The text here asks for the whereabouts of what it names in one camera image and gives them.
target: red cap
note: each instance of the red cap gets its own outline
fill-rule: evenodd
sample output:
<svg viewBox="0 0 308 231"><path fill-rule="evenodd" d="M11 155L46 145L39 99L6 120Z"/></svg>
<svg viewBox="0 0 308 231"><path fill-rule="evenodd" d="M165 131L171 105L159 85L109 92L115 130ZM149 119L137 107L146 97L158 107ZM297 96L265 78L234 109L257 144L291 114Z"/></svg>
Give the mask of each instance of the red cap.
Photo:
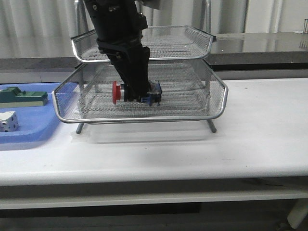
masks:
<svg viewBox="0 0 308 231"><path fill-rule="evenodd" d="M116 104L117 100L121 99L121 86L118 85L117 81L112 83L112 102Z"/></svg>

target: white table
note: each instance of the white table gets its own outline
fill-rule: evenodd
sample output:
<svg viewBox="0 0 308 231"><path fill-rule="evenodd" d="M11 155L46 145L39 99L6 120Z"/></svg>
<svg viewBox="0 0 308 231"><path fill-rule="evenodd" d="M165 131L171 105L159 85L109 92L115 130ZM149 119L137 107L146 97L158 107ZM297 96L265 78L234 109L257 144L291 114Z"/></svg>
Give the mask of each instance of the white table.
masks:
<svg viewBox="0 0 308 231"><path fill-rule="evenodd" d="M216 134L205 121L87 125L80 135L61 123L38 147L1 151L0 185L307 176L308 79L226 83Z"/></svg>
<svg viewBox="0 0 308 231"><path fill-rule="evenodd" d="M307 187L244 178L308 176L308 79L226 83L216 134L205 121L86 125L80 135L76 124L61 123L45 143L10 151L1 144L0 209L300 198L307 204Z"/></svg>

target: green toy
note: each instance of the green toy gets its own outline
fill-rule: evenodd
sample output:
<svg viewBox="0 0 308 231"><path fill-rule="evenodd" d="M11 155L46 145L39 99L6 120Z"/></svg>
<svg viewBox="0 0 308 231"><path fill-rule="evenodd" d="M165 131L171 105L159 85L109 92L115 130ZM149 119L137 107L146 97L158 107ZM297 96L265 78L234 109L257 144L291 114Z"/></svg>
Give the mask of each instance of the green toy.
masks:
<svg viewBox="0 0 308 231"><path fill-rule="evenodd" d="M44 106L47 101L45 91L21 91L18 87L0 90L0 108Z"/></svg>

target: white cube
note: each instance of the white cube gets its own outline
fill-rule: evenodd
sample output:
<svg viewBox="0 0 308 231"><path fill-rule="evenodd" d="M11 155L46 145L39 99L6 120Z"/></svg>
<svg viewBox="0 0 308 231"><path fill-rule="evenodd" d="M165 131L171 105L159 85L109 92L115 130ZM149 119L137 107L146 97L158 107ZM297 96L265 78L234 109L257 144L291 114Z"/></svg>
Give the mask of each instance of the white cube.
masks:
<svg viewBox="0 0 308 231"><path fill-rule="evenodd" d="M16 112L9 111L0 113L0 132L16 131L18 129L18 119Z"/></svg>

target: gray countertop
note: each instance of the gray countertop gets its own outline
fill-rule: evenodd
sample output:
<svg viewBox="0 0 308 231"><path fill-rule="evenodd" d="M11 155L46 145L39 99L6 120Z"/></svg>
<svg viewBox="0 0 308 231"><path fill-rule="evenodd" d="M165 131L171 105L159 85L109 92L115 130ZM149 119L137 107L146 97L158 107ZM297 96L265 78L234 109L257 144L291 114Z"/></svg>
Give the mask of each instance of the gray countertop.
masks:
<svg viewBox="0 0 308 231"><path fill-rule="evenodd" d="M77 65L70 38L0 38L0 70L68 68ZM308 35L218 34L211 65L307 63Z"/></svg>

